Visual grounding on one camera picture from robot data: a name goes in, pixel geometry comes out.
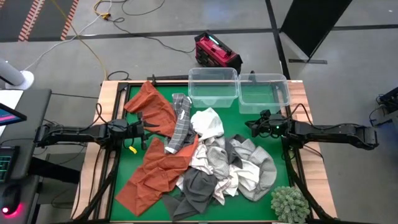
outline wooden table frame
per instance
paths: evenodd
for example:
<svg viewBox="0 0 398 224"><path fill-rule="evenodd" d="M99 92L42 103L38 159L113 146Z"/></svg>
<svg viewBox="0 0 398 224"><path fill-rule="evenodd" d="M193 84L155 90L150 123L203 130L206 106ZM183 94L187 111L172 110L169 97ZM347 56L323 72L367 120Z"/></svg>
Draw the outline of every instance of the wooden table frame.
<svg viewBox="0 0 398 224"><path fill-rule="evenodd" d="M98 103L102 105L101 116L104 118L104 120L111 121L112 119L120 119L124 116L123 106L128 96L126 95L126 91L124 90L124 85L122 85L122 83L135 83L137 85L140 85L144 82L146 82L146 80L104 81L98 98ZM168 83L178 83L181 85L186 85L187 80L157 80L157 84L159 85L166 85ZM290 91L290 107L294 108L297 104L302 103L303 105L305 105L310 118L312 118L303 82L300 80L289 80L288 84ZM298 108L293 115L293 119L296 119L298 121L307 121L304 109ZM96 124L101 123L103 122L100 119L96 122ZM307 145L320 152L318 143L310 142ZM302 169L297 169L297 163L294 160L293 165L295 167L295 170L298 172L300 178L306 183L307 189L313 195L315 200L323 207L323 209L329 215L336 217L336 210L331 196L328 178L326 176L325 166L322 159L313 152L304 149L300 151L297 150L297 152L298 154L296 154L296 156L302 162ZM77 192L72 210L74 211L76 209L76 214L72 218L76 218L77 216L79 216L83 209L88 205L89 201L94 197L95 193L97 193L100 181L103 181L105 176L109 174L114 163L115 156L115 152L108 153L105 152L105 150L100 150L99 145L95 143L88 144L85 160L81 169L80 198L79 200L77 200ZM110 215L108 202L111 202L114 190L110 189L110 187L111 186L106 189L105 193L102 196L99 207L97 207L97 209L91 214L90 219L104 219Z"/></svg>

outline gray plaid shirt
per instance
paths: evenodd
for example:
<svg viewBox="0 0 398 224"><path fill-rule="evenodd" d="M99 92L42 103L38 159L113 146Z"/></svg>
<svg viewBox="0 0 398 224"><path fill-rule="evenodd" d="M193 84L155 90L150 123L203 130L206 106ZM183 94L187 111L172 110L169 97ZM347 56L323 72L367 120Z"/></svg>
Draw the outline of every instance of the gray plaid shirt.
<svg viewBox="0 0 398 224"><path fill-rule="evenodd" d="M195 132L190 121L191 100L183 93L173 94L172 107L177 123L172 138L165 138L165 153L176 154L181 148L193 144Z"/></svg>

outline transparent plastic bin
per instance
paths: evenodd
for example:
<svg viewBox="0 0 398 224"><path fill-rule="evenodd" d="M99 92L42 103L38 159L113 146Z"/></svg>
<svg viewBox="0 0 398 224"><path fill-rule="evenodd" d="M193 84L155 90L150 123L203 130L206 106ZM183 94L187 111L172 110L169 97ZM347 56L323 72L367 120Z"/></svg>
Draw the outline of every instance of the transparent plastic bin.
<svg viewBox="0 0 398 224"><path fill-rule="evenodd" d="M229 108L238 97L233 68L193 68L188 76L188 95L196 108Z"/></svg>
<svg viewBox="0 0 398 224"><path fill-rule="evenodd" d="M287 80L281 74L240 74L238 89L241 114L259 114L262 110L275 113L289 105Z"/></svg>

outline orange cloth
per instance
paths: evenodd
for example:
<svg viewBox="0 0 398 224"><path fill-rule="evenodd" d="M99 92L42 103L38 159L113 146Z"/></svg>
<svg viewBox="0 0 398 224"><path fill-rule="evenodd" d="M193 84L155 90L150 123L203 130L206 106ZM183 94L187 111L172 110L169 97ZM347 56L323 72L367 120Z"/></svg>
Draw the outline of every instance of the orange cloth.
<svg viewBox="0 0 398 224"><path fill-rule="evenodd" d="M130 113L142 112L144 121L159 127L145 127L150 132L172 137L174 133L177 117L175 112L162 94L156 90L151 82L146 81L142 84L139 92L129 100L124 109Z"/></svg>
<svg viewBox="0 0 398 224"><path fill-rule="evenodd" d="M116 200L136 216L155 204L164 192L174 189L178 177L188 169L193 152L198 146L198 136L192 145L176 154L165 154L164 144L154 138L139 166Z"/></svg>

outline green table surface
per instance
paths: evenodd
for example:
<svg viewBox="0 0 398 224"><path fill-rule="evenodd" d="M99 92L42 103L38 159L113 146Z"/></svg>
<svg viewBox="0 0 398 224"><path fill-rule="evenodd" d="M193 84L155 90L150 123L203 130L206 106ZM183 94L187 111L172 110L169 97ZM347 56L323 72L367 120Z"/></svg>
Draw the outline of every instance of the green table surface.
<svg viewBox="0 0 398 224"><path fill-rule="evenodd" d="M140 87L132 87L130 98L132 98L139 91L139 89ZM158 86L157 89L170 102L172 102L173 93L184 93L188 95L187 86ZM191 115L193 115L196 111L202 111L205 109L206 108L192 107ZM234 100L230 108L214 108L214 110L218 113L223 122L224 135L227 138L234 134L240 134L245 138L251 138L250 129L244 125L244 122L258 119L258 114L239 114L238 99ZM136 115L130 113L127 114L126 119L129 123L137 120ZM277 168L277 178L273 188L277 186L289 186L285 161L283 161L281 157L281 140L273 138L263 139L260 137L251 139L255 145L262 146L274 159ZM128 146L130 143L131 140L126 140L125 145ZM142 158L144 157L145 152L141 150L140 145L140 140L136 139L133 146L138 150L137 154L134 154L129 149L122 147L114 196L116 196L124 187L130 176L132 176L134 173L135 169L142 164ZM179 193L180 191L176 187L170 194L176 195ZM185 221L277 220L274 211L271 209L271 199L272 197L270 193L263 196L263 198L257 202L252 202L246 199L241 193L235 197L226 195L224 206L216 202L212 203L208 206L207 210L203 214L194 215L185 219ZM111 221L170 221L169 213L167 212L166 207L161 199L139 217L131 213L116 199L113 200L114 202L111 208Z"/></svg>

